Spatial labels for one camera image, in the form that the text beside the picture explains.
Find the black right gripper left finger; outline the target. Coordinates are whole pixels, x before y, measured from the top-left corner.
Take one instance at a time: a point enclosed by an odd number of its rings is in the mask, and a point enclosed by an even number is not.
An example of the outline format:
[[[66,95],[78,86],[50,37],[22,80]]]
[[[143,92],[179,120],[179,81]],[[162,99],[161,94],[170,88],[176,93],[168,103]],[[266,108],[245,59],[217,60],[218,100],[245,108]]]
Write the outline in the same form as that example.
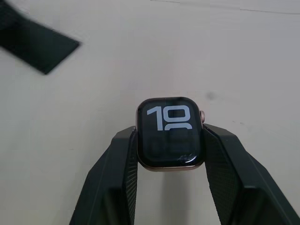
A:
[[[137,193],[137,131],[119,131],[90,169],[70,220],[72,225],[132,225]]]

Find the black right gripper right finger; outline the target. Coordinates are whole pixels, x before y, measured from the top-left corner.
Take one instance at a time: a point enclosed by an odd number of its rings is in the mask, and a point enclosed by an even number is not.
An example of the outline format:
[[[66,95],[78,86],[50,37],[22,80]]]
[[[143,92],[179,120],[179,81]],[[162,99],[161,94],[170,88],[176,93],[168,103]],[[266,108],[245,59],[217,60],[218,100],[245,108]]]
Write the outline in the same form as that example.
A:
[[[267,169],[238,137],[205,124],[205,167],[223,225],[298,225],[300,217]]]

